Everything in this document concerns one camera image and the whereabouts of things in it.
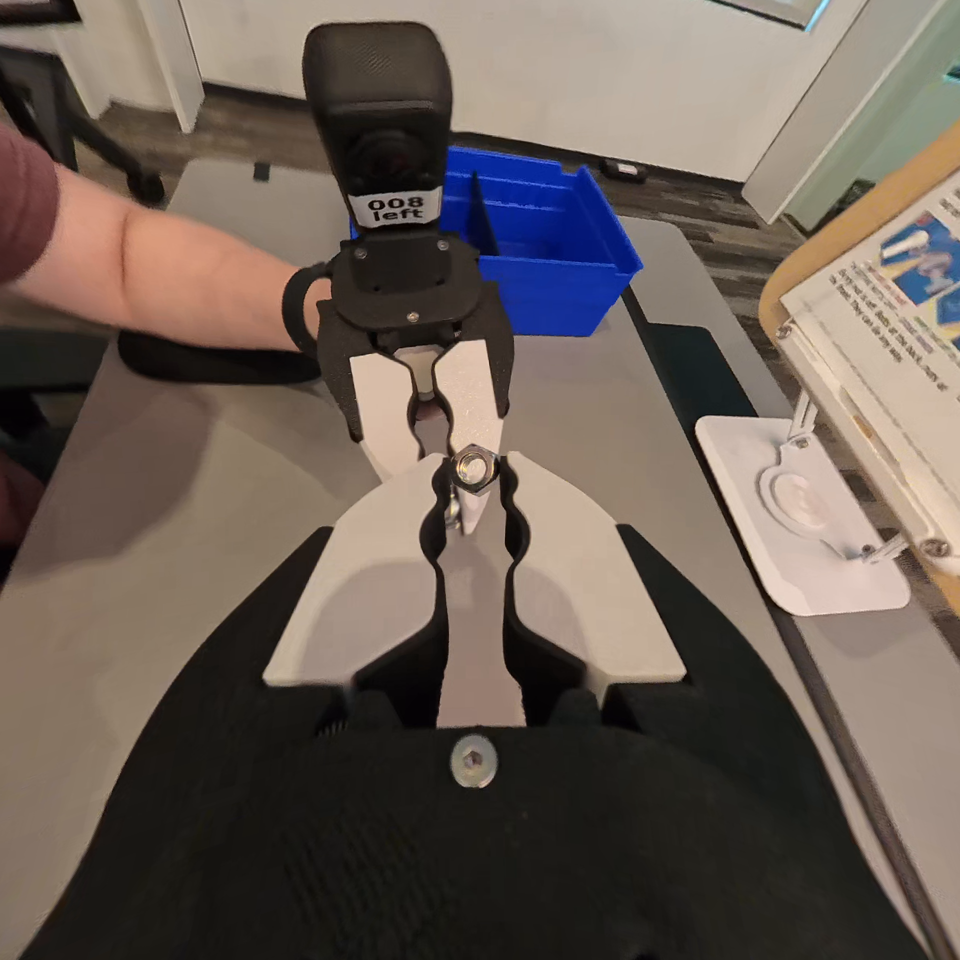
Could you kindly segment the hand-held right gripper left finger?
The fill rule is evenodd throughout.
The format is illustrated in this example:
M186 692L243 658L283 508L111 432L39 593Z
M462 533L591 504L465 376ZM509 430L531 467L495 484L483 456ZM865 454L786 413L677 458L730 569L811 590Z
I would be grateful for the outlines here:
M450 654L450 462L434 453L336 522L264 669L272 688L383 693L402 724L435 724Z

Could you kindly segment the black easel stand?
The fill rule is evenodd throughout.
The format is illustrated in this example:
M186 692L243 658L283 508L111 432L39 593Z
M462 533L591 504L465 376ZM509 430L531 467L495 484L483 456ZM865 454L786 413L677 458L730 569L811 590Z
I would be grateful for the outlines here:
M2 46L1 103L19 133L54 161L77 172L79 141L125 175L128 191L138 203L154 209L166 204L160 174L145 168L96 125L56 55Z

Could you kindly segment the black wrist watch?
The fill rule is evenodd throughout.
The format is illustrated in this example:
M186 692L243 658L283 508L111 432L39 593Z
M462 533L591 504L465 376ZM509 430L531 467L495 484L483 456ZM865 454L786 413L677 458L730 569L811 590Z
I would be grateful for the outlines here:
M300 268L286 282L281 299L283 325L291 342L305 356L317 358L317 334L323 319L320 304L331 301L327 262Z

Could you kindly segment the printed instruction sheet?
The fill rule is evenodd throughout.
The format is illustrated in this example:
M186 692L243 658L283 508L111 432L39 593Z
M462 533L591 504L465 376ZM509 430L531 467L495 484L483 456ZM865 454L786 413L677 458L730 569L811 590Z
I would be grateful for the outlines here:
M957 173L780 300L853 398L958 431Z

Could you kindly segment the person's left forearm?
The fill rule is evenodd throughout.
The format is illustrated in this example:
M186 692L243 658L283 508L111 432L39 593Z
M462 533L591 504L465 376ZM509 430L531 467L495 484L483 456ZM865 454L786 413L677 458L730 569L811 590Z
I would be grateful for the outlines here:
M12 289L120 330L215 349L294 351L295 267L204 223L151 210L56 165L52 237Z

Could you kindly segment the steel hex bolt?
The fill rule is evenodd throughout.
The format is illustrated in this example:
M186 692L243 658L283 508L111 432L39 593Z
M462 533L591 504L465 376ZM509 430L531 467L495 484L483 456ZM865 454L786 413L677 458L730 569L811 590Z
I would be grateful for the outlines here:
M450 495L445 522L448 529L457 530L462 535L468 536L474 533L481 519L493 484L478 496L462 491L453 483L451 458L449 461Z

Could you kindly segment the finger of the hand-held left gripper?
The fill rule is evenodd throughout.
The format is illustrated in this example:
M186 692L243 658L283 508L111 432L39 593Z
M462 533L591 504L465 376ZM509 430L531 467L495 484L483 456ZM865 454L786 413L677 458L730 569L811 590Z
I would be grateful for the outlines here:
M498 411L486 342L458 342L433 364L435 398L448 423L446 448L451 458L474 443L499 454L505 414Z
M419 392L414 373L381 353L350 359L362 438L359 445L381 482L412 470L424 458L415 414Z

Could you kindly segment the wooden backing board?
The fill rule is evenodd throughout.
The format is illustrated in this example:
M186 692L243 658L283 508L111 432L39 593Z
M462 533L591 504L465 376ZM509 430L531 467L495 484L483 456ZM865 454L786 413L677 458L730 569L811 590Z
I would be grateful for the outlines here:
M888 175L879 186L872 188L850 210L807 240L776 269L761 296L760 323L795 377L794 369L776 339L777 329L789 319L781 304L782 297L902 214L931 189L954 173L958 174L958 166L958 125L955 124L902 168ZM958 431L953 433L957 438L950 439L947 448L949 453L958 456L959 402Z

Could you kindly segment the dark office chair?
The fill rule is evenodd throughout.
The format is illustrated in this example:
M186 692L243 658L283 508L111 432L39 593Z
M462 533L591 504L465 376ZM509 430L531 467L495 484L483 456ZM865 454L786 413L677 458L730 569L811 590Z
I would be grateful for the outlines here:
M85 392L109 344L86 333L2 328L1 393Z

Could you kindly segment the steel hex nut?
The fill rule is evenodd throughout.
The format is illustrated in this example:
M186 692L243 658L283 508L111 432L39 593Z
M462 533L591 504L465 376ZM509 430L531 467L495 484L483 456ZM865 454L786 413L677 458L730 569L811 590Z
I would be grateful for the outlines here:
M499 474L499 454L477 443L468 443L451 458L453 483L475 497L482 495Z

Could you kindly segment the white framed window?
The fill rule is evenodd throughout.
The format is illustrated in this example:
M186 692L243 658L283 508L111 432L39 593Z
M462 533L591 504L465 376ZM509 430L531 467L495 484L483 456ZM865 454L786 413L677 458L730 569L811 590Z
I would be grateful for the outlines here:
M831 1L714 1L716 5L809 32Z

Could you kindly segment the blue plastic bin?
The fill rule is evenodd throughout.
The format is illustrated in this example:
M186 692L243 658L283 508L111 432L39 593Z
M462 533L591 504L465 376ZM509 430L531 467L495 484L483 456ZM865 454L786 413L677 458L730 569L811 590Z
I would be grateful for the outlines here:
M476 171L500 255L479 254L513 334L589 336L642 261L590 170L449 148L446 175Z

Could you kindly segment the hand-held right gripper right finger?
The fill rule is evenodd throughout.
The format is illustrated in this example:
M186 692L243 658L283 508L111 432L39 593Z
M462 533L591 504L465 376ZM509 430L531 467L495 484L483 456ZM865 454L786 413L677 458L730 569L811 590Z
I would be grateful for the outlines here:
M501 503L503 659L524 722L548 724L574 700L628 724L628 710L687 697L687 666L606 510L516 451L501 462Z

